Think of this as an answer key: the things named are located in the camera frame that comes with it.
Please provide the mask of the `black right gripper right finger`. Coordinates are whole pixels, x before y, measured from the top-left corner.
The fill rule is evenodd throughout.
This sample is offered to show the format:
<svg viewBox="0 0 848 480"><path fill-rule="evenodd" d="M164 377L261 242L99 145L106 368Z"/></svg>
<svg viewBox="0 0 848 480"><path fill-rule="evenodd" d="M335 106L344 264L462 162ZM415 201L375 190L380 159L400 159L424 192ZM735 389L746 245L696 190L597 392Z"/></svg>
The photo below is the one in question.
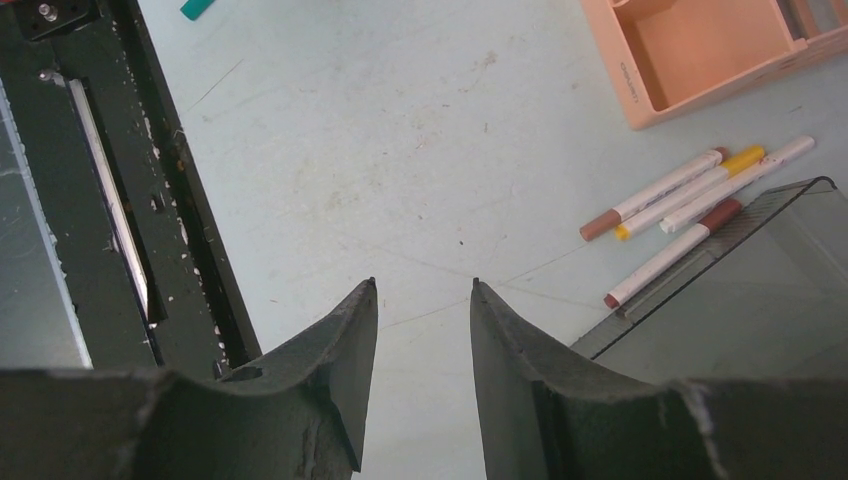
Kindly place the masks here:
<svg viewBox="0 0 848 480"><path fill-rule="evenodd" d="M490 479L843 479L840 380L644 383L571 350L489 285L470 298Z"/></svg>

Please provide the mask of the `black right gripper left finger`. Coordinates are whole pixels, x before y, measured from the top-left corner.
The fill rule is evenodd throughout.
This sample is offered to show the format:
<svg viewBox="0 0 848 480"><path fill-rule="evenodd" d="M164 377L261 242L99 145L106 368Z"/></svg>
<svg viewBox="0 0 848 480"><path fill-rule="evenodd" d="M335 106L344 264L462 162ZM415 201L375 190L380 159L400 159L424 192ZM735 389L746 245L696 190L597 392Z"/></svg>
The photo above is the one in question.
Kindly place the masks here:
<svg viewBox="0 0 848 480"><path fill-rule="evenodd" d="M1 374L5 479L348 479L378 330L374 279L214 381L165 368Z"/></svg>

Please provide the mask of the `green cap white marker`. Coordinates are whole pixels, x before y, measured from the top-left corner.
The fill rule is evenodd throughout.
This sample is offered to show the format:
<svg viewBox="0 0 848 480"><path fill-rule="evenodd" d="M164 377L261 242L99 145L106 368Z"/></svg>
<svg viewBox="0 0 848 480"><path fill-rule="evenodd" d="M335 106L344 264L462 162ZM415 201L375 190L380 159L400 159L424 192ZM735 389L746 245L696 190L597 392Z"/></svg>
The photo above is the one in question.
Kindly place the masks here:
<svg viewBox="0 0 848 480"><path fill-rule="evenodd" d="M180 7L180 13L190 21L196 21L215 3L215 0L185 0Z"/></svg>

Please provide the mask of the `yellow cap white marker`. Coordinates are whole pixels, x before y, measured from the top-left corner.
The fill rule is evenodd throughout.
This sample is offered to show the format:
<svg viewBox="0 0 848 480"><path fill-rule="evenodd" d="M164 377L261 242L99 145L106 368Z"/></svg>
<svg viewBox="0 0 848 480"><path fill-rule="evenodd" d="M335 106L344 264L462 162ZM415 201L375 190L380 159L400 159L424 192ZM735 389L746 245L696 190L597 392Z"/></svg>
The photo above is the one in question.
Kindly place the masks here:
<svg viewBox="0 0 848 480"><path fill-rule="evenodd" d="M623 221L614 229L616 238L619 241L629 240L677 209L687 205L712 187L758 163L764 156L764 148L760 145L753 145L727 160L720 161L715 166L696 175L692 180L688 180L682 186L664 195L657 202L633 217Z"/></svg>

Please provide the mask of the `dark red cap marker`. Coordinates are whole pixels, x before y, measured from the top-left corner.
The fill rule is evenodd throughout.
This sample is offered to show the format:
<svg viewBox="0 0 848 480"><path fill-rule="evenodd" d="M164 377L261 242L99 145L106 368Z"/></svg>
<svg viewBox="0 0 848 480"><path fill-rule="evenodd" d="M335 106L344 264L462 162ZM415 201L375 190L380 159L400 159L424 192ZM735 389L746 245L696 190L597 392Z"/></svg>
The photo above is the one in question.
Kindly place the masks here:
<svg viewBox="0 0 848 480"><path fill-rule="evenodd" d="M742 209L742 203L734 198L719 203L677 239L612 288L604 296L604 304L611 310L621 307L674 263L733 219Z"/></svg>

